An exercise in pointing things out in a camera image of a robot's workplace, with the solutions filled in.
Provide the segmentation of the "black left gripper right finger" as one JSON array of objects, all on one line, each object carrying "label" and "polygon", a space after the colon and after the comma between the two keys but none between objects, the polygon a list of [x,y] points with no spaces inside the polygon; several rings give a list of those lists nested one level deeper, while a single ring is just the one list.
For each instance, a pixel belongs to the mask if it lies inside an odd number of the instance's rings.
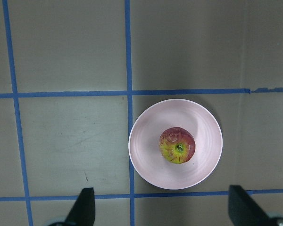
[{"label": "black left gripper right finger", "polygon": [[229,186],[228,215],[234,226],[277,225],[239,185]]}]

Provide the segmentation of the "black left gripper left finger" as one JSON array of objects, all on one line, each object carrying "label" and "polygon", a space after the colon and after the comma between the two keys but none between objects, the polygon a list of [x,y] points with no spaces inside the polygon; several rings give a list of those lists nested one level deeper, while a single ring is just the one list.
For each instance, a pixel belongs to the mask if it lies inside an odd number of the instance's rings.
[{"label": "black left gripper left finger", "polygon": [[93,188],[83,188],[65,219],[66,223],[94,223],[95,196]]}]

